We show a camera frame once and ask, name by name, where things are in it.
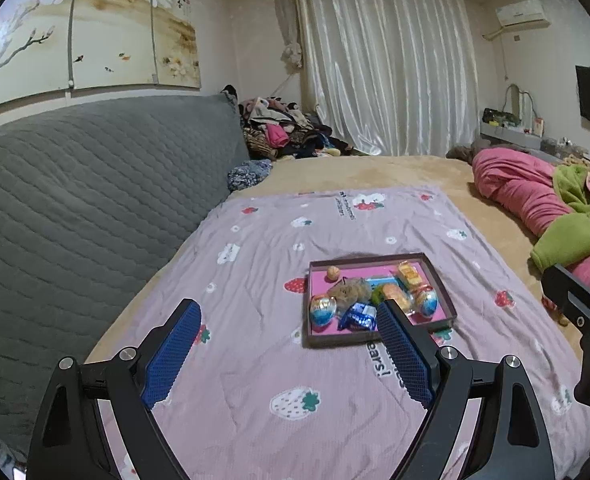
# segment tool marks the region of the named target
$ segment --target tray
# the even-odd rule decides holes
[[[379,332],[352,332],[351,330],[337,330],[338,319],[335,317],[331,324],[321,332],[313,332],[308,317],[310,299],[317,294],[324,294],[335,283],[326,281],[326,269],[330,266],[339,267],[342,278],[371,278],[373,276],[392,276],[396,266],[401,262],[411,262],[419,274],[428,281],[437,292],[440,306],[432,319],[428,320],[421,314],[409,316],[413,324],[425,326],[429,332],[446,330],[453,326],[457,317],[455,306],[444,287],[435,267],[424,253],[393,254],[390,256],[365,256],[362,258],[341,258],[311,262],[308,270],[308,290],[303,307],[302,343],[306,348],[334,348],[349,346],[371,341],[381,341]]]

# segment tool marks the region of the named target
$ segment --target beige blanket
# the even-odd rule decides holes
[[[236,192],[235,195],[262,196],[308,191],[412,186],[424,183],[441,187],[539,301],[541,298],[539,271],[532,263],[529,264],[528,259],[536,239],[518,218],[479,195],[473,183],[471,168],[460,160],[447,160],[436,156],[347,156],[278,161],[270,176],[261,184]],[[182,249],[183,246],[173,260],[182,253]],[[167,267],[168,265],[159,270],[130,302],[97,343],[88,357],[88,362],[112,357],[116,341]],[[543,308],[541,314],[546,316]],[[565,328],[559,327],[559,329],[563,331],[579,356],[580,332],[572,325]]]

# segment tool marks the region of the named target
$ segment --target green blanket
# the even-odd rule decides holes
[[[555,264],[567,267],[590,256],[588,171],[585,166],[574,165],[558,166],[553,173],[556,195],[575,212],[553,221],[530,252],[542,272]]]

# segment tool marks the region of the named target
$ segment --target silver bolt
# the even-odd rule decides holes
[[[440,353],[444,359],[454,359],[459,355],[459,352],[457,352],[452,346],[444,346]]]
[[[68,370],[72,365],[73,365],[73,360],[70,357],[64,357],[60,362],[59,362],[59,367],[62,370]]]
[[[131,361],[135,358],[136,355],[137,355],[137,350],[135,350],[132,346],[129,346],[127,348],[124,348],[120,352],[120,359],[122,361]]]
[[[507,355],[506,356],[506,364],[510,368],[519,368],[521,366],[521,361],[520,361],[520,358],[518,358],[514,355]]]

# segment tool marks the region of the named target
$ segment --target white wall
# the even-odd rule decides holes
[[[475,61],[477,65],[477,86],[478,86],[478,108],[481,114],[485,108],[497,108],[502,104],[498,102],[497,87],[497,68],[495,52],[492,44],[486,41],[482,36],[497,29],[497,18],[494,10],[489,10],[478,3],[470,0],[464,0],[468,21],[470,22],[470,32],[473,35],[473,45],[475,47]]]
[[[493,0],[496,7],[521,0]],[[567,137],[590,149],[590,123],[582,120],[577,95],[575,65],[590,66],[590,16],[578,0],[540,0],[550,27],[504,34],[493,41],[497,66],[498,105],[505,89],[516,83],[530,92],[537,113],[546,121],[546,135]],[[495,30],[499,23],[495,19]],[[519,35],[521,41],[514,41]],[[508,81],[504,81],[502,45]]]
[[[281,60],[284,40],[275,14],[275,0],[229,0],[236,46],[240,100],[270,96],[288,78]],[[278,92],[284,102],[301,104],[300,75]]]
[[[134,86],[85,91],[51,92],[0,105],[0,124],[22,117],[89,101],[142,95],[211,95],[227,84],[238,86],[235,46],[230,27],[228,0],[190,0],[192,24],[197,35],[201,90]]]

